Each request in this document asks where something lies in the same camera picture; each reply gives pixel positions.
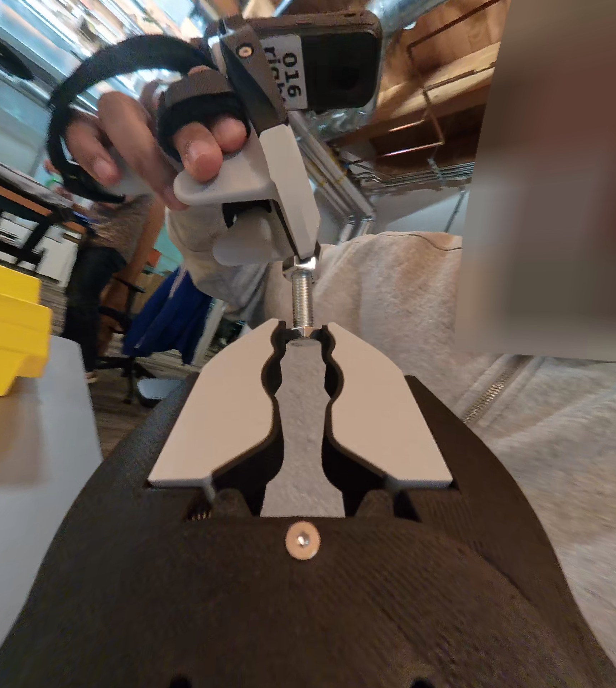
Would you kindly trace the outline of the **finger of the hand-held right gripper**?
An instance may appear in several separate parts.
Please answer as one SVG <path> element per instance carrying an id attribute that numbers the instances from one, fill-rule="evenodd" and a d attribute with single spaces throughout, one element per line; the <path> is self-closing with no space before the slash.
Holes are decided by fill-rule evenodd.
<path id="1" fill-rule="evenodd" d="M 289 125 L 279 124 L 263 131 L 259 142 L 276 187 L 293 254 L 301 260 L 311 259 L 321 217 L 294 132 Z"/>
<path id="2" fill-rule="evenodd" d="M 294 249 L 276 211 L 243 211 L 215 242 L 215 260 L 235 267 L 284 262 Z"/>

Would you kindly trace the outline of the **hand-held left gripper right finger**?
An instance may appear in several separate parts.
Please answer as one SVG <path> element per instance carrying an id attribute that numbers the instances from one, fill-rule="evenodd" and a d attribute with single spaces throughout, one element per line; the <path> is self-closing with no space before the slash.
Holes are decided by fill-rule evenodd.
<path id="1" fill-rule="evenodd" d="M 331 445 L 394 491 L 449 487 L 450 469 L 400 368 L 334 322 L 324 335 L 326 368 L 336 373 L 325 429 Z"/>

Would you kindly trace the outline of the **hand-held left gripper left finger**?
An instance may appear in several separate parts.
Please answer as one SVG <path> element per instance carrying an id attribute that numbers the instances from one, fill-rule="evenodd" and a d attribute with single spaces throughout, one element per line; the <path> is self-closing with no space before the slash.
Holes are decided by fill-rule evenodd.
<path id="1" fill-rule="evenodd" d="M 264 488 L 283 463 L 276 391 L 285 322 L 269 319 L 204 365 L 150 472 L 158 488 Z"/>

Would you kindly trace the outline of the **steel hex bolt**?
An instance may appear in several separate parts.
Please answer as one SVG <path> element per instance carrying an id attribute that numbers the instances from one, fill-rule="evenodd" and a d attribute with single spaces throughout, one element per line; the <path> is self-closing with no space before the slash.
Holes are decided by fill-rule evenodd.
<path id="1" fill-rule="evenodd" d="M 292 273 L 290 282 L 292 286 L 292 342 L 303 345 L 315 343 L 312 273 L 303 269 L 296 270 Z"/>

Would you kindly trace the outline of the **person's right forearm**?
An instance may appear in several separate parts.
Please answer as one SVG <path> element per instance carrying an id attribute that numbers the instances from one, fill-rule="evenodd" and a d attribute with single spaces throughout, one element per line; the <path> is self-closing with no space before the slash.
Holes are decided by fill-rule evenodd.
<path id="1" fill-rule="evenodd" d="M 170 212 L 168 229 L 200 291 L 252 325 L 290 315 L 291 288 L 280 263 L 252 259 L 229 267 L 214 257 L 225 229 L 220 210 Z M 316 321 L 335 323 L 392 359 L 452 357 L 460 260 L 461 237 L 442 232 L 381 232 L 321 245 Z"/>

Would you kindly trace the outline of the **orange-edged standing desk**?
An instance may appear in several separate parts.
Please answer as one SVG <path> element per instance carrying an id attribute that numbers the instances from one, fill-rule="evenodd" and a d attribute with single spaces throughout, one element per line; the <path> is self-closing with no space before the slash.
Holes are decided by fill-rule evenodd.
<path id="1" fill-rule="evenodd" d="M 4 214 L 33 224 L 22 243 L 4 239 L 0 230 L 0 253 L 10 257 L 15 266 L 27 266 L 33 273 L 38 272 L 45 257 L 40 243 L 50 228 L 61 226 L 79 235 L 91 233 L 89 220 L 74 209 L 72 202 L 0 164 L 0 221 Z"/>

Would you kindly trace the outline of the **person's right hand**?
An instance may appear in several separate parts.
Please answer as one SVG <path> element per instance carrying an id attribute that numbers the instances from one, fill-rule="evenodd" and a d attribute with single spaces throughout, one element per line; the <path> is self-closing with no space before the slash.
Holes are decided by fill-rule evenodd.
<path id="1" fill-rule="evenodd" d="M 187 206 L 174 193 L 177 171 L 155 137 L 154 117 L 160 80 L 149 82 L 138 100 L 119 92 L 103 94 L 97 115 L 77 111 L 65 130 L 64 141 L 72 159 L 104 187 L 116 185 L 121 172 L 109 150 L 116 150 L 130 167 L 172 211 Z M 190 123 L 172 137 L 183 168 L 199 183 L 217 176 L 226 154 L 243 147 L 244 124 L 226 114 L 209 126 Z"/>

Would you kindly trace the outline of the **blue jacket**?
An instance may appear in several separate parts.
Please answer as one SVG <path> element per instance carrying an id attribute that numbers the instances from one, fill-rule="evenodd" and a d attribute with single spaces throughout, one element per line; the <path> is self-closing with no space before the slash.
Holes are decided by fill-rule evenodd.
<path id="1" fill-rule="evenodd" d="M 183 365 L 191 365 L 211 303 L 212 297 L 194 285 L 189 271 L 181 265 L 134 318 L 122 340 L 122 354 L 146 358 L 177 351 Z"/>

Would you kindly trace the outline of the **black office chair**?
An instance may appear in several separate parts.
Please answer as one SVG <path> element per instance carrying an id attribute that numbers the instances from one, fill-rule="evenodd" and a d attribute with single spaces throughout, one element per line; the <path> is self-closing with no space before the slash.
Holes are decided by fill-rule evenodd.
<path id="1" fill-rule="evenodd" d="M 107 305 L 106 301 L 103 301 L 100 305 L 99 314 L 101 316 L 102 333 L 99 335 L 96 370 L 119 370 L 121 377 L 125 378 L 127 383 L 127 390 L 122 401 L 125 405 L 131 405 L 135 400 L 138 382 L 142 378 L 154 379 L 155 374 L 149 372 L 148 369 L 138 362 L 136 357 L 106 355 L 105 352 L 109 343 L 103 331 L 106 328 L 106 332 L 110 335 L 126 335 L 133 323 L 135 299 L 137 296 L 143 295 L 145 289 L 128 282 L 119 274 L 115 274 L 112 277 L 112 282 L 120 285 L 126 294 L 124 295 L 124 305 L 122 307 Z"/>

